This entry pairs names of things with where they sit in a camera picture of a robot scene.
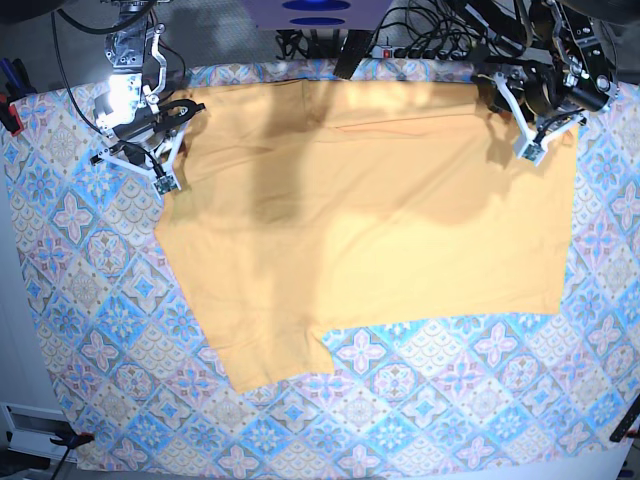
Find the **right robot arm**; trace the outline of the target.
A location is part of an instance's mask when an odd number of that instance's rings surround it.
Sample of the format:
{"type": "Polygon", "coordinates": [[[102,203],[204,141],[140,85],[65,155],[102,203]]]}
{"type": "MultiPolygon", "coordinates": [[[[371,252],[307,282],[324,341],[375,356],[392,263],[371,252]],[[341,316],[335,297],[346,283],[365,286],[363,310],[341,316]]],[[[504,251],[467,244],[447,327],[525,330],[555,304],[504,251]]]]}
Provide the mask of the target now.
{"type": "Polygon", "coordinates": [[[161,52],[165,26],[152,19],[150,1],[117,1],[115,31],[105,38],[113,71],[107,91],[94,102],[100,133],[115,141],[113,154],[140,165],[171,149],[180,128],[205,109],[171,98],[167,60],[161,52]]]}

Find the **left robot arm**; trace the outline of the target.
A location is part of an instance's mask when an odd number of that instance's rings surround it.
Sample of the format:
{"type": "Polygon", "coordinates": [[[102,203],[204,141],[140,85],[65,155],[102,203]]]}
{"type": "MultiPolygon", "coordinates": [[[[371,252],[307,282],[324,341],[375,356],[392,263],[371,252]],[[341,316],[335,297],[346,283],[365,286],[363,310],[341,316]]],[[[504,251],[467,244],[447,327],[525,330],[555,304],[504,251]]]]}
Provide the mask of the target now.
{"type": "Polygon", "coordinates": [[[525,45],[539,41],[551,62],[490,56],[476,64],[472,81],[485,88],[488,108],[522,111],[540,129],[607,111],[618,91],[615,64],[606,58],[591,19],[558,1],[533,1],[526,13],[523,2],[515,5],[525,45]]]}

